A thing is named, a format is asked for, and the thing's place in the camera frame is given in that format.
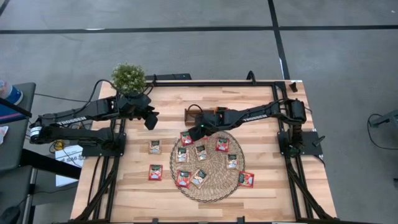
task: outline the concrete floor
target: concrete floor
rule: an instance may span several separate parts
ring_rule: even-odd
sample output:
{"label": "concrete floor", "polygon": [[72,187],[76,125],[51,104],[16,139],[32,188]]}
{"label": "concrete floor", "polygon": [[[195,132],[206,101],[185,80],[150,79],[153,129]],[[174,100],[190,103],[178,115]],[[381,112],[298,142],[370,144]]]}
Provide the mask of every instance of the concrete floor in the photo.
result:
{"label": "concrete floor", "polygon": [[[398,24],[394,0],[275,0],[280,26]],[[89,29],[176,26],[271,26],[267,1],[252,0],[10,0],[4,29]],[[338,216],[343,220],[397,223],[398,152],[373,146],[366,131],[371,113],[398,105],[398,30],[282,31],[290,77],[303,80],[322,142]],[[140,34],[0,35],[0,77],[36,82],[37,92],[87,99],[99,78],[119,62],[148,74],[191,73],[193,79],[282,79],[273,31]],[[36,96],[33,114],[68,110],[79,103]],[[372,129],[375,141],[398,147],[389,125]],[[27,148],[47,154],[48,146]],[[53,185],[53,179],[44,184]],[[66,221],[70,197],[37,207],[35,223]]]}

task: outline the potted plant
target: potted plant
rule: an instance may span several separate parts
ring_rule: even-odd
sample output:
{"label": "potted plant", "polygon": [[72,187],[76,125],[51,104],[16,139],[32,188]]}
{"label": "potted plant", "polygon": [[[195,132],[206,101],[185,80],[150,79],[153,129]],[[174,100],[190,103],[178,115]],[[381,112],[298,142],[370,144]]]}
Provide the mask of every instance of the potted plant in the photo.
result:
{"label": "potted plant", "polygon": [[141,93],[146,86],[145,72],[141,66],[120,63],[113,69],[111,77],[113,84],[123,95]]}

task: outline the floor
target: floor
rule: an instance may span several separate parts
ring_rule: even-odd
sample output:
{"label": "floor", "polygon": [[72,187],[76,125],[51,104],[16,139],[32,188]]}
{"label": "floor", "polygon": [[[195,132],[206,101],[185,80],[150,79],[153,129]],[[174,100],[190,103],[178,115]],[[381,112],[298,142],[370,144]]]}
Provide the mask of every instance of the floor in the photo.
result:
{"label": "floor", "polygon": [[[270,2],[0,0],[0,77],[79,100],[121,62],[142,65],[149,75],[190,73],[196,80],[242,79],[249,70],[257,79],[303,80],[315,126],[326,136],[322,147],[338,216],[397,223],[398,152],[373,146],[366,121],[397,109],[398,2],[274,0],[276,14]],[[133,29],[198,26],[236,31]],[[79,106],[36,96],[32,112]],[[398,147],[388,124],[371,132],[378,144]],[[25,147],[48,154],[48,146]],[[53,183],[43,178],[43,185]],[[71,191],[38,206],[34,223],[66,221]]]}

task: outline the table leg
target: table leg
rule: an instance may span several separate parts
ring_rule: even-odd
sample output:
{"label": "table leg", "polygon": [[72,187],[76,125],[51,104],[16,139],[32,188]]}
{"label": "table leg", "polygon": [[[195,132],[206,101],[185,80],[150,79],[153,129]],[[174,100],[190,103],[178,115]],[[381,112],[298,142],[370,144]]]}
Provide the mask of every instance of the table leg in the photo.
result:
{"label": "table leg", "polygon": [[36,169],[45,170],[74,179],[80,178],[81,168],[40,155],[27,149],[22,150],[20,166],[32,166]]}

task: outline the wooden tabletop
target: wooden tabletop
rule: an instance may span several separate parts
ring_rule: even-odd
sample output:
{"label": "wooden tabletop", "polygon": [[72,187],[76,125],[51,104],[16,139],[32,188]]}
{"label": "wooden tabletop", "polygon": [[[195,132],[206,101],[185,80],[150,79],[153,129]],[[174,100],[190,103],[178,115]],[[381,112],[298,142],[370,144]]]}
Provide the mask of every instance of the wooden tabletop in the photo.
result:
{"label": "wooden tabletop", "polygon": [[[303,83],[298,82],[297,88],[296,93],[288,88],[288,97],[298,98],[309,107]],[[102,84],[100,98],[114,94],[108,83]],[[153,218],[159,218],[160,222],[233,222],[241,216],[245,216],[248,222],[295,220],[285,162],[279,153],[276,136],[279,128],[275,118],[244,123],[229,131],[242,147],[246,172],[255,174],[253,189],[240,187],[219,202],[198,203],[176,188],[170,174],[170,152],[179,133],[189,128],[184,125],[185,108],[196,103],[202,108],[224,106],[243,110],[274,101],[271,87],[155,87],[149,96],[152,99],[150,105],[160,113],[159,122],[152,131],[145,128],[143,121],[126,123],[127,144],[120,159],[112,222],[149,222]],[[93,129],[105,127],[109,127],[109,121],[93,124]],[[311,114],[307,113],[303,129],[313,128]],[[149,155],[149,141],[158,139],[162,140],[162,154]],[[71,218],[77,217],[86,207],[96,160],[96,157],[89,157],[84,162]],[[309,191],[327,213],[335,216],[323,164],[313,156],[302,156],[302,160]],[[162,181],[147,180],[150,164],[163,165]],[[98,188],[101,165],[102,161],[99,162],[92,195]],[[302,194],[299,189],[297,192],[301,213],[305,217]],[[100,218],[104,217],[106,198],[107,195],[101,204]]]}

